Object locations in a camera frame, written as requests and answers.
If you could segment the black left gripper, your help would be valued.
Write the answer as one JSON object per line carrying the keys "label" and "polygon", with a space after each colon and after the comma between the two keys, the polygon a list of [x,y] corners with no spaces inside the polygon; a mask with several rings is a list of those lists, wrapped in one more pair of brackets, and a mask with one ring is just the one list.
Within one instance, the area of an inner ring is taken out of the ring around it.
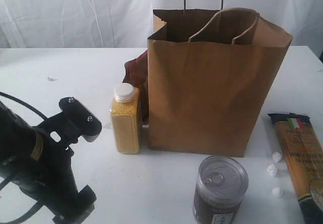
{"label": "black left gripper", "polygon": [[32,177],[19,185],[20,190],[41,201],[55,215],[54,223],[83,223],[94,210],[96,195],[89,186],[79,191],[72,172],[70,145],[78,142],[79,130],[63,113],[34,129],[41,136],[43,150],[40,159],[31,162]]}

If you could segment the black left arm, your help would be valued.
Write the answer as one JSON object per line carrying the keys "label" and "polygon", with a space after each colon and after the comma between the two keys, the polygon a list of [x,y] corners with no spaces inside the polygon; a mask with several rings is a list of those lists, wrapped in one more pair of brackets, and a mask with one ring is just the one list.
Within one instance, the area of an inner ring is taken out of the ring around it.
{"label": "black left arm", "polygon": [[72,97],[59,101],[61,112],[37,126],[27,124],[1,105],[1,187],[8,183],[35,200],[15,223],[22,223],[47,207],[55,223],[82,223],[94,210],[96,194],[78,190],[71,167],[71,144],[79,137],[93,142],[100,134],[99,119]]}

